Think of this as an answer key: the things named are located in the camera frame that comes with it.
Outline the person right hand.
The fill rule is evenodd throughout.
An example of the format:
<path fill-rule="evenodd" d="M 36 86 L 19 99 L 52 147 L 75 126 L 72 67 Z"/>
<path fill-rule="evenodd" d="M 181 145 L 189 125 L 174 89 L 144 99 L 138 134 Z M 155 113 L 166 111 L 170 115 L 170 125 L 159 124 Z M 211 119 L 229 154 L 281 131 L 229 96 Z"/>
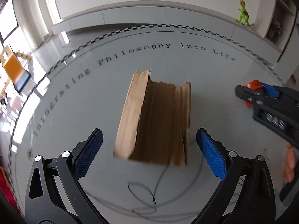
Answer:
<path fill-rule="evenodd" d="M 285 183 L 291 183 L 295 176 L 296 154 L 294 148 L 290 143 L 286 144 L 287 152 L 285 156 L 285 163 L 282 172 L 282 178 Z"/>

